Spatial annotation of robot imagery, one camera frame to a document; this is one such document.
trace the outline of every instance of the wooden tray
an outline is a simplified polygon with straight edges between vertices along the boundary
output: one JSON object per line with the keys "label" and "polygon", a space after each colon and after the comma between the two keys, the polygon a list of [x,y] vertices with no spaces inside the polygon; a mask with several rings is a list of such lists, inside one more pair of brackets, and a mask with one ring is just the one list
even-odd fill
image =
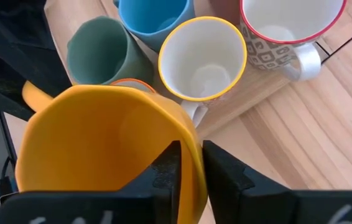
{"label": "wooden tray", "polygon": [[[195,12],[197,16],[215,16],[209,0],[195,0]],[[48,0],[45,5],[45,13],[53,40],[64,65],[67,57],[67,42],[82,23],[98,16],[119,19],[118,10],[112,0]],[[140,40],[137,42],[156,66],[158,55],[148,49]],[[159,80],[158,69],[156,72],[154,88],[160,94],[179,102],[180,99],[169,93]],[[235,87],[239,91],[235,91],[228,100],[209,108],[197,128],[200,137],[204,138],[288,82],[281,72],[256,70],[248,64],[242,80]]]}

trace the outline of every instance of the blue mug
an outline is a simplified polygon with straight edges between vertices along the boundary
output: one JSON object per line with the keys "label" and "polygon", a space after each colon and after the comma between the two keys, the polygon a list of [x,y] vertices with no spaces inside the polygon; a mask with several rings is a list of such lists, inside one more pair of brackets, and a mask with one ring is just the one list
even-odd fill
{"label": "blue mug", "polygon": [[194,0],[113,0],[126,29],[159,52],[170,32],[195,17]]}

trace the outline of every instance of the red rim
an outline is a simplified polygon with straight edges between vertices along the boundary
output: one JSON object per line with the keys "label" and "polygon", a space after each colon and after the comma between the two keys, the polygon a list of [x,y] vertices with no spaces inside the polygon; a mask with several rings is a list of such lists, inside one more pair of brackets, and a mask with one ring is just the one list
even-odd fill
{"label": "red rim", "polygon": [[343,13],[343,10],[345,10],[345,7],[346,7],[346,3],[347,3],[347,0],[343,0],[343,3],[342,3],[342,7],[340,8],[340,11],[338,13],[338,15],[334,18],[334,20],[329,24],[327,25],[323,30],[321,30],[320,32],[316,33],[316,34],[313,34],[309,37],[306,37],[304,39],[300,39],[300,40],[293,40],[293,41],[282,41],[282,40],[274,40],[274,39],[271,39],[271,38],[268,38],[266,36],[263,36],[262,34],[258,33],[258,31],[256,31],[251,25],[250,23],[248,22],[248,19],[246,18],[245,16],[245,13],[244,13],[244,10],[243,10],[243,2],[244,0],[240,0],[239,2],[239,11],[241,13],[241,17],[243,18],[245,24],[248,26],[248,28],[255,34],[257,35],[258,37],[264,39],[264,40],[267,40],[269,42],[273,42],[273,43],[276,43],[276,44],[299,44],[299,43],[302,43],[302,42],[306,42],[306,41],[309,41],[309,40],[312,40],[320,35],[322,35],[323,33],[325,33],[328,29],[330,29],[336,22],[337,20],[342,16],[342,13]]}

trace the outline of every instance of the green mug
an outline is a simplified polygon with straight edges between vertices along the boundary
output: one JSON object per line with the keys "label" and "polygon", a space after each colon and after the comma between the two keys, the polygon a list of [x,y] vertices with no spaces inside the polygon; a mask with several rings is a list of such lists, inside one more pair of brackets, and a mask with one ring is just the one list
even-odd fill
{"label": "green mug", "polygon": [[136,40],[117,20],[100,16],[82,24],[68,43],[67,64],[77,84],[135,78],[152,84],[154,68]]}

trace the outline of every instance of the geometric pattern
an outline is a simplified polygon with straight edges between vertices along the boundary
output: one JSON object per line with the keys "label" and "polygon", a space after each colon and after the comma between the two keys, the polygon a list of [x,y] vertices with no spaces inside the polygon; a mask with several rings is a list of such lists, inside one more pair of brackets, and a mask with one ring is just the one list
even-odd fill
{"label": "geometric pattern", "polygon": [[248,62],[261,70],[273,70],[283,67],[296,58],[294,47],[299,44],[276,44],[255,35],[241,18],[241,33],[248,51]]}

